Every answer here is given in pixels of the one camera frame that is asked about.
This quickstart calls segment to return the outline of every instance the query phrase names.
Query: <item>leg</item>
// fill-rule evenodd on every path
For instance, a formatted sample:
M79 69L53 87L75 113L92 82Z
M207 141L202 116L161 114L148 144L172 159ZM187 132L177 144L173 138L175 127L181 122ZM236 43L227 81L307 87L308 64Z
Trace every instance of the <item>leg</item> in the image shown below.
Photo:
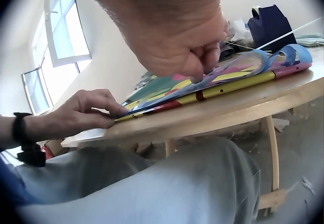
M176 152L174 139L168 139L165 141L165 152L167 157Z
M119 146L82 148L51 158L42 168L17 166L26 189L44 203L76 200L138 173L153 163Z
M34 223L250 224L258 201L259 169L233 142L218 138L79 200L19 211Z

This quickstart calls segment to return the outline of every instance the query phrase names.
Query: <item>wrist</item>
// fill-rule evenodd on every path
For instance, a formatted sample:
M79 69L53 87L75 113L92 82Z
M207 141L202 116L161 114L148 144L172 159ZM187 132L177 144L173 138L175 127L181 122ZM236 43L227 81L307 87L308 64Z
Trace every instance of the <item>wrist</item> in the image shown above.
M26 136L34 142L50 139L51 123L44 116L24 117Z

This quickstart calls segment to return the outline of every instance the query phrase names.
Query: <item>round wooden table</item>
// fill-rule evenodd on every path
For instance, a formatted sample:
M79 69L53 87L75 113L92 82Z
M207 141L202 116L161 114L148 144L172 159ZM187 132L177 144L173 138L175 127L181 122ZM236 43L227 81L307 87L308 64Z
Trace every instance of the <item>round wooden table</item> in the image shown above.
M272 152L272 189L262 195L259 209L275 210L285 201L279 190L279 160L272 115L300 106L323 95L324 49L309 49L313 65L306 71L229 92L149 116L122 121L107 130L84 131L65 139L63 147L99 146L165 141L167 156L174 152L174 138L222 129L263 119Z

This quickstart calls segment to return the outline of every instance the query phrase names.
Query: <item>concrete floor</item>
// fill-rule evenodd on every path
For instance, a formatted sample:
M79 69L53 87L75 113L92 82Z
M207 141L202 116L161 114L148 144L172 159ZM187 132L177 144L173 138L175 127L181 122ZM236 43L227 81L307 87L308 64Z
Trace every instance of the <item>concrete floor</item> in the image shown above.
M276 131L279 152L279 187L287 191L287 200L277 212L260 210L256 223L311 223L313 213L323 209L323 97L308 103L309 117L300 118L286 111L274 118L287 119L290 125L282 133ZM271 190L271 151L266 132L258 130L238 135L225 134L247 152L261 169L261 194ZM193 144L179 140L176 149ZM164 144L155 144L147 158L165 157ZM311 184L315 194L302 184L302 177Z

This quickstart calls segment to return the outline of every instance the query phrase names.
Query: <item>table leg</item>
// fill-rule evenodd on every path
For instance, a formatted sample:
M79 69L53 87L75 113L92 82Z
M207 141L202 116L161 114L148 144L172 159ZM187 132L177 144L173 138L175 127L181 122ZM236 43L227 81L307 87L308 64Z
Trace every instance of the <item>table leg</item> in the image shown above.
M165 152L167 157L176 152L174 139L168 139L165 141Z
M266 122L268 126L268 133L270 137L271 145L271 160L272 160L272 184L271 192L279 190L279 156L278 156L278 145L276 132L273 125L272 115L266 117ZM271 212L276 211L278 205L271 208Z

